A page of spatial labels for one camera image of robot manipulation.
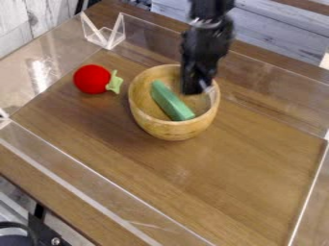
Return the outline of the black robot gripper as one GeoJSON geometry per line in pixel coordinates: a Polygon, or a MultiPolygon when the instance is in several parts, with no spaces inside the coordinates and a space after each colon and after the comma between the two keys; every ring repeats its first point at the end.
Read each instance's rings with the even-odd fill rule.
{"type": "Polygon", "coordinates": [[[215,101],[212,77],[218,61],[227,55],[234,37],[234,21],[224,16],[216,23],[194,24],[182,33],[180,93],[208,95],[215,101]]]}

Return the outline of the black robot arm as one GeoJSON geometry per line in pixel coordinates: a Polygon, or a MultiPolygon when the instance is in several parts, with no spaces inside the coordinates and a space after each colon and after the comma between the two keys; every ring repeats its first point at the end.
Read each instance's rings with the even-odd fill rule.
{"type": "Polygon", "coordinates": [[[227,13],[235,0],[188,0],[188,28],[180,37],[180,93],[191,96],[212,86],[218,62],[234,38],[234,20],[227,13]]]}

